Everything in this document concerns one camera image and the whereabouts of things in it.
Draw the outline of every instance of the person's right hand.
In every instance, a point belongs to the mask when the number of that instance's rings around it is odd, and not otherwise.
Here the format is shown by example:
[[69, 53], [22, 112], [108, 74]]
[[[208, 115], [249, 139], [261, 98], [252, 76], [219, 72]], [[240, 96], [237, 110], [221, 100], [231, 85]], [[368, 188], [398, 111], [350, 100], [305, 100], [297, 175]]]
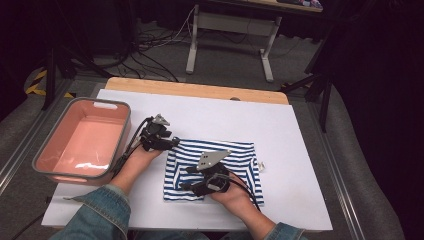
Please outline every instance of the person's right hand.
[[[246, 186], [246, 184], [234, 174], [230, 173], [230, 177], [242, 186]], [[230, 187], [225, 193], [215, 192], [210, 194], [210, 196], [213, 200], [224, 205], [229, 212], [239, 218], [242, 218], [243, 213], [246, 213], [247, 210], [251, 208], [256, 209], [250, 201], [249, 195], [240, 186], [234, 183], [230, 183]]]

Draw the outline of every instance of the gray carpet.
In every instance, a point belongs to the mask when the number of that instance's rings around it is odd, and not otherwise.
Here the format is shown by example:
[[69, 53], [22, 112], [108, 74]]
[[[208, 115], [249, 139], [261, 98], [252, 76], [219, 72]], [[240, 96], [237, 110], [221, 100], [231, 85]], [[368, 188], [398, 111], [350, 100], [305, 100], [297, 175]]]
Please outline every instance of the gray carpet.
[[[152, 25], [142, 26], [143, 30], [153, 28]], [[303, 73], [318, 45], [309, 39], [289, 39], [283, 36], [276, 39], [270, 54], [270, 63], [275, 82], [267, 83], [263, 74], [258, 49], [266, 43], [266, 39], [249, 36], [240, 44], [228, 41], [242, 39], [243, 35], [222, 34], [207, 31], [201, 34], [195, 71], [192, 75], [185, 73], [189, 45], [179, 43], [170, 46], [153, 48], [145, 52], [167, 67], [177, 78], [187, 83], [205, 85], [229, 86], [276, 91], [284, 82], [295, 82], [305, 76]], [[134, 57], [145, 64], [154, 65], [144, 57], [134, 54]], [[113, 59], [98, 58], [96, 63], [112, 62]], [[166, 80], [142, 68], [131, 58], [126, 65], [138, 71], [138, 74], [150, 79]], [[137, 74], [120, 65], [108, 69], [112, 74], [137, 78]], [[91, 96], [107, 79], [99, 78], [90, 71], [80, 71], [72, 81], [69, 92], [77, 97]], [[321, 233], [306, 233], [309, 239], [352, 239], [352, 233], [347, 223], [344, 208], [341, 205], [337, 182], [332, 179], [331, 165], [328, 154], [323, 147], [322, 138], [328, 140], [331, 153], [336, 159], [338, 169], [343, 177], [348, 196], [357, 214], [365, 239], [403, 239], [402, 229], [396, 214], [387, 199], [381, 193], [370, 173], [366, 160], [356, 141], [350, 124], [349, 116], [341, 97], [333, 89], [330, 98], [328, 114], [328, 133], [322, 135], [316, 128], [315, 107], [319, 103], [306, 103], [302, 98], [304, 89], [296, 90], [289, 95], [294, 106], [299, 126], [305, 140], [313, 167], [315, 169], [334, 230]], [[11, 239], [27, 223], [43, 213], [47, 207], [45, 199], [52, 196], [56, 184], [37, 174], [32, 169], [32, 159], [49, 133], [51, 127], [63, 111], [69, 98], [58, 98], [59, 101], [50, 116], [40, 127], [34, 145], [28, 150], [22, 164], [17, 169], [4, 192], [0, 195], [0, 239]], [[30, 95], [25, 103], [0, 123], [0, 134], [3, 138], [0, 144], [0, 166], [7, 165], [10, 156], [25, 137], [33, 120], [39, 115], [44, 97]], [[40, 221], [32, 225], [19, 239], [47, 239], [56, 230], [40, 226]]]

